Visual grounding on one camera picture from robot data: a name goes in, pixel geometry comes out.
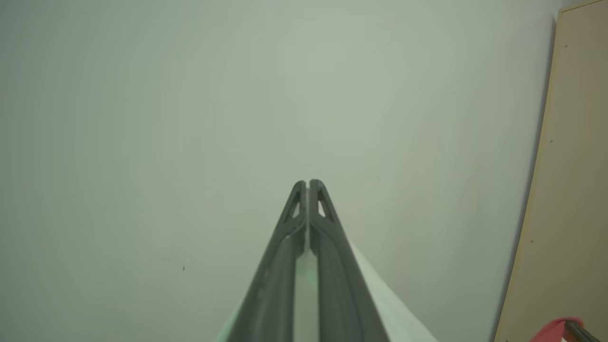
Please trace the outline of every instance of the wall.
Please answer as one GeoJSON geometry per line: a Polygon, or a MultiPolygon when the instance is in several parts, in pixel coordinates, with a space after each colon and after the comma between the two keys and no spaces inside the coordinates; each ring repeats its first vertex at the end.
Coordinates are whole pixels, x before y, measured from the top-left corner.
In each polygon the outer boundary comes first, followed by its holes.
{"type": "Polygon", "coordinates": [[[489,340],[563,5],[2,2],[0,339],[211,340],[315,177],[440,341],[489,340]]]}

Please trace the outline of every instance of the red cloth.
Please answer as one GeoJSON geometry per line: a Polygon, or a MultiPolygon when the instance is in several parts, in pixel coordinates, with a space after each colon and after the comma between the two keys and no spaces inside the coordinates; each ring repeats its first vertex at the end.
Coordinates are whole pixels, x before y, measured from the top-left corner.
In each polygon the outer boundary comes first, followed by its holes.
{"type": "Polygon", "coordinates": [[[530,342],[561,342],[566,321],[576,321],[581,327],[584,327],[582,320],[577,317],[554,319],[542,327],[541,331],[536,333],[530,342]]]}

